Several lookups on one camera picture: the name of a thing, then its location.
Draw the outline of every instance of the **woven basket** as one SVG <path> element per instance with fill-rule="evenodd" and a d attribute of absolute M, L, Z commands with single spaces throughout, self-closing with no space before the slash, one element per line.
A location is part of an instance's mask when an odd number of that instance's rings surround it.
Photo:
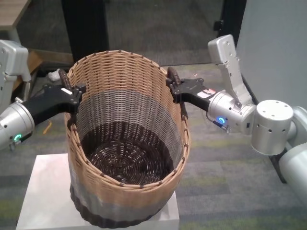
<path fill-rule="evenodd" d="M 120 50 L 84 57 L 68 73 L 72 85 L 87 87 L 76 124 L 66 129 L 71 198 L 93 225 L 148 220 L 179 183 L 189 130 L 165 77 L 156 63 Z"/>

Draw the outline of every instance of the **white pedestal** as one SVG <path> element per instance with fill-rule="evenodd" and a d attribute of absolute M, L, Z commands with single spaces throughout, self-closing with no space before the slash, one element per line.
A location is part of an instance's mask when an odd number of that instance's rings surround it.
<path fill-rule="evenodd" d="M 101 230 L 85 221 L 70 197 L 67 153 L 36 157 L 16 230 Z M 178 230 L 176 194 L 148 221 L 125 230 Z"/>

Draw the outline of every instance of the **yellow cable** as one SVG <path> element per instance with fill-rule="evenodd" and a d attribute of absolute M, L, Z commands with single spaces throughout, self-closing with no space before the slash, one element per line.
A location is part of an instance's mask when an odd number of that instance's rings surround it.
<path fill-rule="evenodd" d="M 50 129 L 50 127 L 52 126 L 52 122 L 49 121 L 49 125 L 45 128 L 43 134 L 46 134 L 48 132 L 48 130 Z"/>

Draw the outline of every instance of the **blue indicator light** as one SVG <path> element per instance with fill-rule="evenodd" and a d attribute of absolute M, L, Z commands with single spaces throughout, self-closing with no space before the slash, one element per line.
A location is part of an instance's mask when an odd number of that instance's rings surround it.
<path fill-rule="evenodd" d="M 217 117 L 217 120 L 218 120 L 218 122 L 220 123 L 220 124 L 225 124 L 225 119 L 224 118 L 222 118 L 222 117 Z"/>

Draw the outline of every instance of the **white wall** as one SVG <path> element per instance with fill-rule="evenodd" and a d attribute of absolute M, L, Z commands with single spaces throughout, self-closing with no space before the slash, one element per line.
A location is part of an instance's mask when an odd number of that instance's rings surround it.
<path fill-rule="evenodd" d="M 247 0 L 237 53 L 259 101 L 307 109 L 307 0 Z"/>

